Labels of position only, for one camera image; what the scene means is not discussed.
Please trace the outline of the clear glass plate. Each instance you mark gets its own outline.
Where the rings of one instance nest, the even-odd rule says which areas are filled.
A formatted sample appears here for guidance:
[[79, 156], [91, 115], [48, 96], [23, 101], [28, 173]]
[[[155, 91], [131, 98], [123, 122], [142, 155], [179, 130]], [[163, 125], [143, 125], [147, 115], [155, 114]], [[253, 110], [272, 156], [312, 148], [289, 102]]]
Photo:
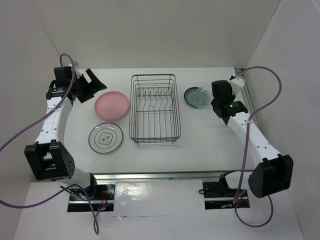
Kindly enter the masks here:
[[212, 99], [212, 93], [208, 88], [198, 87], [194, 94], [194, 105], [198, 109], [209, 109]]

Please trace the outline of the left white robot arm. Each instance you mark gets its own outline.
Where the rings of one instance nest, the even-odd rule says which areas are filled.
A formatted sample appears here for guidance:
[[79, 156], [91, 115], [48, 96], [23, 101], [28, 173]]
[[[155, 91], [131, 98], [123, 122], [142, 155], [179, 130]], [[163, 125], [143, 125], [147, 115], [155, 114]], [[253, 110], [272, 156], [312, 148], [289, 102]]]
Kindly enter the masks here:
[[64, 146], [68, 116], [74, 101], [84, 103], [107, 88], [91, 69], [85, 72], [91, 81], [82, 74], [72, 80], [73, 69], [70, 66], [54, 68], [55, 80], [46, 93], [49, 116], [45, 118], [34, 144], [25, 147], [24, 155], [36, 180], [80, 185], [81, 194], [92, 200], [99, 193], [94, 175], [76, 168], [74, 158]]

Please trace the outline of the blue floral ceramic plate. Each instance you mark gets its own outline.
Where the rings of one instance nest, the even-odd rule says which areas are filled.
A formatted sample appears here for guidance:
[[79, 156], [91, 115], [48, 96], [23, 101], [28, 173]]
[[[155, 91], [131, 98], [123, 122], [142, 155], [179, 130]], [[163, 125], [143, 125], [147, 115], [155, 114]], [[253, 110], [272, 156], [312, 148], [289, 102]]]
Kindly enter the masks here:
[[184, 100], [185, 102], [192, 108], [195, 108], [195, 109], [199, 109], [195, 106], [195, 103], [194, 103], [194, 96], [195, 96], [195, 92], [196, 92], [196, 89], [199, 88], [199, 87], [190, 87], [188, 88], [185, 92], [184, 92]]

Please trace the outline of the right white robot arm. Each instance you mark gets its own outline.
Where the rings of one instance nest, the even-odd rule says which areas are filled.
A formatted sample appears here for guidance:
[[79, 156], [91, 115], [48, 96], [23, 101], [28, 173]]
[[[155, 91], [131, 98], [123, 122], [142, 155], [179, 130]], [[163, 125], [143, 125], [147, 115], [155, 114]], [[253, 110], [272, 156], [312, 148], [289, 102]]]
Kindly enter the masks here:
[[245, 174], [246, 159], [238, 172], [236, 195], [244, 190], [261, 199], [287, 190], [291, 186], [294, 162], [289, 155], [281, 154], [266, 139], [241, 101], [236, 101], [234, 89], [241, 89], [244, 80], [218, 80], [211, 83], [211, 105], [216, 115], [239, 137], [244, 144], [244, 156], [251, 157], [254, 170]]

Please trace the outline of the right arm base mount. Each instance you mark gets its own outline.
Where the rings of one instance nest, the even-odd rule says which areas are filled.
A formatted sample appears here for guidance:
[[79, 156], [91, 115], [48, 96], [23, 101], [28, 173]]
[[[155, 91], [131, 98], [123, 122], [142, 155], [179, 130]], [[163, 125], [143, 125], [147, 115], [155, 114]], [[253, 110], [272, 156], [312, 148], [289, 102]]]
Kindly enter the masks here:
[[205, 210], [234, 209], [236, 204], [239, 208], [250, 208], [247, 193], [242, 195], [236, 203], [233, 203], [236, 192], [236, 189], [229, 188], [222, 181], [203, 182], [202, 188], [198, 190], [198, 193], [204, 197]]

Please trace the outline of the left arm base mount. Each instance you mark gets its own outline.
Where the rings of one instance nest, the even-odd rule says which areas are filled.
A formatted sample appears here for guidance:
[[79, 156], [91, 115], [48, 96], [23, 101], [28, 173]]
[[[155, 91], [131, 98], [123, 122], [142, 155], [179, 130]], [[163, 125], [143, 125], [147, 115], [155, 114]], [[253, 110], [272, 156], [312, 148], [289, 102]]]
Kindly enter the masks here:
[[[95, 192], [86, 189], [87, 194], [95, 212], [113, 212], [115, 199], [115, 184], [99, 184], [95, 186]], [[78, 188], [72, 187], [67, 190], [69, 194], [68, 213], [88, 213], [91, 211], [88, 199]]]

